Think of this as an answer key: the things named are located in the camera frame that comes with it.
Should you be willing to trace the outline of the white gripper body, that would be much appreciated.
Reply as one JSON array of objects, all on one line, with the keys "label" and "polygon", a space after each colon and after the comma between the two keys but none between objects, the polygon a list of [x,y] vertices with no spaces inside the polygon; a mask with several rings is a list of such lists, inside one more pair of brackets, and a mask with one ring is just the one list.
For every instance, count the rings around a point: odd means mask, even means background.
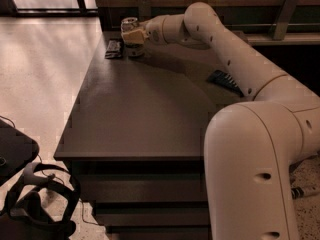
[{"label": "white gripper body", "polygon": [[148,40],[156,45],[165,45],[163,26],[167,15],[157,16],[141,23]]}]

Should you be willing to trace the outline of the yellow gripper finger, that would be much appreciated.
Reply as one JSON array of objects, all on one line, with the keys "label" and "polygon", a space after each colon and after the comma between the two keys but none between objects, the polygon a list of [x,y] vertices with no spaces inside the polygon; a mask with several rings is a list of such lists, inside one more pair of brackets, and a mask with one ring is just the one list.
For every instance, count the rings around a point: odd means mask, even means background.
[{"label": "yellow gripper finger", "polygon": [[143,29],[137,28],[130,31],[122,32],[121,36],[127,44],[142,45],[148,39],[148,35]]}]

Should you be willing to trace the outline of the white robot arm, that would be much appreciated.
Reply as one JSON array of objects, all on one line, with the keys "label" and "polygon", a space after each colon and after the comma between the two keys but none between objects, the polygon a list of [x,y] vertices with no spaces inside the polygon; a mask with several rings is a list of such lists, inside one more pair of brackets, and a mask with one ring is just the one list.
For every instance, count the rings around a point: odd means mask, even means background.
[{"label": "white robot arm", "polygon": [[213,240],[299,240],[289,167],[320,150],[320,97],[228,30],[206,3],[121,22],[128,44],[213,50],[245,101],[211,119],[204,140]]}]

